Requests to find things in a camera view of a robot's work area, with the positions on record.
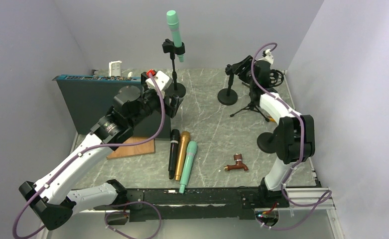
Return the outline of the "black microphone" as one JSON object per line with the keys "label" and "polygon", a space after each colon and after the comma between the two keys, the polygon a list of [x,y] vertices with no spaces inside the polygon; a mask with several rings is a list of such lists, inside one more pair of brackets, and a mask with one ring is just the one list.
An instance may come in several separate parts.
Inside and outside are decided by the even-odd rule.
{"label": "black microphone", "polygon": [[168,162],[168,178],[174,179],[176,173],[176,164],[179,151],[180,131],[173,129],[170,135],[170,154]]}

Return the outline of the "round-base mic stand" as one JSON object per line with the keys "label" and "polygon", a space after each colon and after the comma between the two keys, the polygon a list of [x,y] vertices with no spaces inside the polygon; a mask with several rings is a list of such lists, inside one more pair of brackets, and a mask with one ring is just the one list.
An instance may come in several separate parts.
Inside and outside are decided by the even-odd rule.
{"label": "round-base mic stand", "polygon": [[238,100],[237,93],[232,89],[235,76],[232,65],[228,64],[226,66],[225,73],[229,76],[228,86],[218,92],[217,99],[221,104],[230,106]]}
{"label": "round-base mic stand", "polygon": [[175,46],[174,42],[170,39],[165,39],[162,44],[163,53],[168,53],[172,63],[172,84],[168,91],[171,94],[176,94],[178,97],[183,98],[186,95],[186,88],[183,84],[177,82],[177,72],[175,69],[175,55],[177,53],[185,53],[185,45]]}

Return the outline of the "black tripod shock-mount stand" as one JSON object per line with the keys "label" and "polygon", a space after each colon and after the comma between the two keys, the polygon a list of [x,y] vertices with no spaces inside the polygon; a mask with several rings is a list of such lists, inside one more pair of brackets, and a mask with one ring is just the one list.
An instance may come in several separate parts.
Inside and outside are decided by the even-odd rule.
{"label": "black tripod shock-mount stand", "polygon": [[[270,71],[270,82],[271,82],[271,86],[272,87],[277,87],[277,86],[280,86],[283,82],[284,82],[284,79],[285,79],[285,74],[280,71],[280,70],[276,70],[276,69],[272,69]],[[234,117],[235,115],[237,115],[238,113],[242,112],[242,111],[250,111],[250,112],[254,112],[254,113],[258,113],[260,114],[264,120],[266,122],[270,122],[269,121],[269,116],[266,116],[260,109],[258,106],[256,106],[253,102],[250,102],[248,103],[245,107],[241,108],[240,110],[230,114],[230,117]]]}

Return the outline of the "gold microphone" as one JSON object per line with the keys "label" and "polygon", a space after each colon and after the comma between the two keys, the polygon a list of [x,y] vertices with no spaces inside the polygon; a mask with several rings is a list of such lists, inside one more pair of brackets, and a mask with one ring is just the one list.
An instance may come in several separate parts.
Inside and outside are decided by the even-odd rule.
{"label": "gold microphone", "polygon": [[175,180],[180,181],[186,157],[186,150],[190,142],[190,132],[183,131],[180,135],[180,144],[176,163]]}

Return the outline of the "mint green microphone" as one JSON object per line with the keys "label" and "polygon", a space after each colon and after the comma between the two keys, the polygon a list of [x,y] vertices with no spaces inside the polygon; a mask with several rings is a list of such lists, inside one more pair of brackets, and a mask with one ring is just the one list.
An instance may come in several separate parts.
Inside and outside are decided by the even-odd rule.
{"label": "mint green microphone", "polygon": [[172,40],[174,43],[174,46],[177,49],[177,56],[179,58],[180,62],[184,62],[184,54],[185,54],[185,45],[182,41],[181,34],[180,34],[180,23],[179,23],[179,17],[175,10],[169,10],[166,13],[166,20],[168,27],[171,31]]}
{"label": "mint green microphone", "polygon": [[186,150],[186,158],[185,163],[183,166],[183,171],[180,179],[180,188],[179,193],[183,194],[185,192],[185,188],[188,185],[194,157],[197,152],[197,142],[191,141],[188,143],[187,150]]}

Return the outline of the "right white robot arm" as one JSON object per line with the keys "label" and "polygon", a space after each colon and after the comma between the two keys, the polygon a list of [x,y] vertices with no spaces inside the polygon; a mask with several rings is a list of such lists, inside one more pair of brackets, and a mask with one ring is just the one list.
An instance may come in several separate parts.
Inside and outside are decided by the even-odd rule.
{"label": "right white robot arm", "polygon": [[315,152],[314,120],[290,107],[275,89],[283,82],[283,74],[272,68],[273,57],[255,60],[246,57],[239,63],[229,65],[231,76],[237,76],[249,85],[249,96],[254,106],[260,107],[277,123],[273,132],[261,133],[257,145],[263,152],[275,153],[277,158],[271,171],[262,179],[258,202],[271,206],[294,170],[296,162],[304,162]]}

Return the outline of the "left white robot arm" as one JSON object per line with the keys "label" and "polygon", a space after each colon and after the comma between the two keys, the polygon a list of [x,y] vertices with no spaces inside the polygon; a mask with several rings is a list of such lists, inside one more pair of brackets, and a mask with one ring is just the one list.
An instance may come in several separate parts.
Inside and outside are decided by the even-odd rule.
{"label": "left white robot arm", "polygon": [[92,188],[74,190],[74,185],[99,161],[133,136],[137,124],[154,112],[175,117],[183,99],[158,93],[155,88],[123,87],[105,116],[91,128],[78,149],[37,182],[24,182],[19,191],[48,230],[65,224],[74,214],[102,205],[120,209],[127,190],[117,180]]}

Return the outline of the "wooden board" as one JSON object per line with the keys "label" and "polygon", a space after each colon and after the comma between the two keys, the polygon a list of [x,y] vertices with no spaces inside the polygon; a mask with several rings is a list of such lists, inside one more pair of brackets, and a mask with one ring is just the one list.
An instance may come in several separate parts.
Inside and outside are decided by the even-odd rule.
{"label": "wooden board", "polygon": [[107,156],[107,159],[118,159],[123,157],[138,156],[155,153],[154,140],[135,146],[122,146]]}

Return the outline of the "brown faucet tap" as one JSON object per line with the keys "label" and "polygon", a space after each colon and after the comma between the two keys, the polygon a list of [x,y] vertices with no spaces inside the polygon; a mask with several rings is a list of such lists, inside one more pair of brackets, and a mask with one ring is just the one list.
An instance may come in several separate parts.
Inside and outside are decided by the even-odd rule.
{"label": "brown faucet tap", "polygon": [[231,170],[244,170],[244,171],[248,171],[249,168],[243,163],[243,156],[242,154],[240,153],[236,153],[233,155],[233,158],[234,158],[234,162],[235,164],[234,165],[226,165],[224,167],[224,170],[225,171],[231,171]]}

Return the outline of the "white plastic bracket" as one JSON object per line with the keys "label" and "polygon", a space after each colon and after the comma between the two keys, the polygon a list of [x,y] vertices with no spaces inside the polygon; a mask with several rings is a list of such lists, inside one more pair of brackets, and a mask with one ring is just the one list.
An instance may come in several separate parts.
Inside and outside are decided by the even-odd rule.
{"label": "white plastic bracket", "polygon": [[112,61],[109,62],[109,76],[116,77],[116,76],[121,76],[121,66],[122,66],[122,61]]}

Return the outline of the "right shock-mount round stand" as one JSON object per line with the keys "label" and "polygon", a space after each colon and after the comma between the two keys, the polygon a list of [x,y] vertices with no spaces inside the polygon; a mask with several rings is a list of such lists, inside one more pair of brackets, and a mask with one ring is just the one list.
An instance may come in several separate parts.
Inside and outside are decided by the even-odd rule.
{"label": "right shock-mount round stand", "polygon": [[268,154],[273,154],[276,152],[275,144],[275,133],[264,132],[257,137],[257,146],[258,148]]}

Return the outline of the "blue network switch box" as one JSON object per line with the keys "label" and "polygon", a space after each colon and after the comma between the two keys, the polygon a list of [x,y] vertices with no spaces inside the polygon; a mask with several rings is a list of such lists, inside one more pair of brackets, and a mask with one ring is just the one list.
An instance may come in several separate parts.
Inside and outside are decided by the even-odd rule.
{"label": "blue network switch box", "polygon": [[[113,98],[119,91],[134,86],[144,91],[140,76],[95,76],[95,75],[59,75],[53,81],[61,91],[66,106],[78,134],[86,135],[98,120],[105,116],[113,105]],[[140,122],[133,130],[132,137],[149,138],[157,132],[161,122],[161,113],[154,110],[152,115]],[[165,116],[162,131],[156,139],[169,140],[171,118]]]}

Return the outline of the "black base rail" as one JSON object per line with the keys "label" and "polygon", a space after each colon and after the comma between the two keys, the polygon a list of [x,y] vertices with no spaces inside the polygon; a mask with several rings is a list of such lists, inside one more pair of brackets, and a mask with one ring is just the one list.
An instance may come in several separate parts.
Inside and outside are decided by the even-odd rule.
{"label": "black base rail", "polygon": [[164,220],[239,218],[253,220],[253,212],[286,208],[280,195],[265,197],[259,187],[189,188],[180,194],[176,188],[128,189],[125,207],[130,222],[144,222],[161,214]]}

